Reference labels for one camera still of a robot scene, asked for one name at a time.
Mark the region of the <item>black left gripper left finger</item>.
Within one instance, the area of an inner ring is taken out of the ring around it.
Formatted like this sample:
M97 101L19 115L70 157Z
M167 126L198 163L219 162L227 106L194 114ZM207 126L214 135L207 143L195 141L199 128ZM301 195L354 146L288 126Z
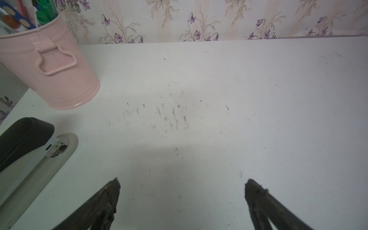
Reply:
M117 211L120 188L117 178L108 182L54 229L109 230Z

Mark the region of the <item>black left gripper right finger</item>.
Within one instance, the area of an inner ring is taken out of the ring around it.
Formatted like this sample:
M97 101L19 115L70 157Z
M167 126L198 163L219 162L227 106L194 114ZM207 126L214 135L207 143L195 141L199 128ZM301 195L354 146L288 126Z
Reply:
M278 230L312 229L253 179L245 184L244 198L256 230L272 230L273 227Z

